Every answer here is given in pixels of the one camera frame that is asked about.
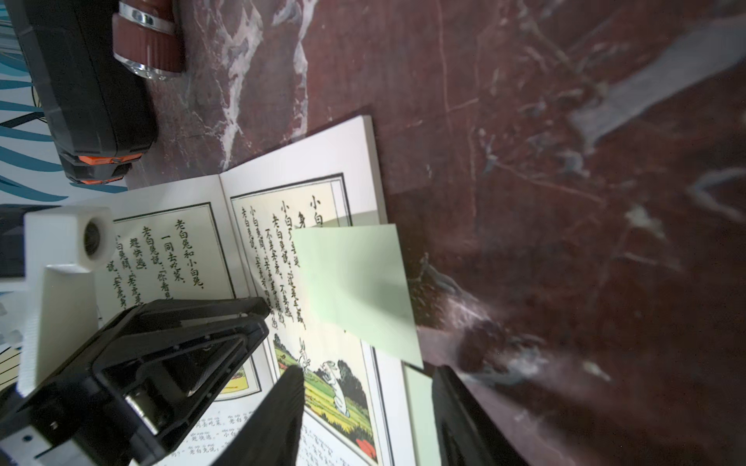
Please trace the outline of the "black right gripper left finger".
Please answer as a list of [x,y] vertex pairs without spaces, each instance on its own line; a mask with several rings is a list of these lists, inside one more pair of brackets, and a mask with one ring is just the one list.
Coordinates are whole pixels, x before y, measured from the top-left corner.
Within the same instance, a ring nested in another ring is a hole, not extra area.
[[212,465],[295,465],[304,401],[303,371],[289,367]]

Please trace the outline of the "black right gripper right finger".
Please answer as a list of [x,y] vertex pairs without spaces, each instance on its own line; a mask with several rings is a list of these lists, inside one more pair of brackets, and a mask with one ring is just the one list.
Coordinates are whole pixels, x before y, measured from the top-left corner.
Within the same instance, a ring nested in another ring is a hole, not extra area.
[[528,465],[451,367],[436,367],[432,382],[435,427],[443,465]]

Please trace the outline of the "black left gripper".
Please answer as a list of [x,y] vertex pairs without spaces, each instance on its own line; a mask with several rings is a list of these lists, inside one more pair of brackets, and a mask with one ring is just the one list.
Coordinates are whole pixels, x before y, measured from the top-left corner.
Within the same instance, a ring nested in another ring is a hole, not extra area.
[[3,465],[155,465],[268,335],[262,298],[156,300],[120,313],[68,360],[62,387],[1,405]]

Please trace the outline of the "green sticky note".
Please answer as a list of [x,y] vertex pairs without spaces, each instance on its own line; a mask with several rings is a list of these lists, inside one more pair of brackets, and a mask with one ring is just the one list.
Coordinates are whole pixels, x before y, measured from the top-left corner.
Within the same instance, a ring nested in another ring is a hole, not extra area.
[[293,242],[312,314],[423,368],[395,225],[297,229]]
[[432,401],[432,380],[408,365],[403,367],[403,374],[417,464],[419,466],[441,466]]

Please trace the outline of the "Chinese picture book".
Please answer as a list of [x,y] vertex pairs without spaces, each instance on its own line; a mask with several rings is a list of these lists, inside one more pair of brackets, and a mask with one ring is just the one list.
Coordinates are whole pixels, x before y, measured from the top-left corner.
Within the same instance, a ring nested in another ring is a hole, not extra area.
[[101,318],[157,299],[263,298],[265,342],[232,378],[169,465],[209,465],[291,366],[305,378],[301,465],[416,461],[402,364],[318,320],[300,286],[301,228],[387,219],[370,116],[357,116],[221,175],[96,200],[115,221],[95,275]]

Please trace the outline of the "green sticky note top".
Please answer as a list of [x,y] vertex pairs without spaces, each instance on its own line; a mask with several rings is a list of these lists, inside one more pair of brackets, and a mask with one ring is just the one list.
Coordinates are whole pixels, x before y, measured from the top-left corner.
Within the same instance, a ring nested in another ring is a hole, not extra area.
[[312,314],[423,368],[395,225],[297,229],[293,242]]

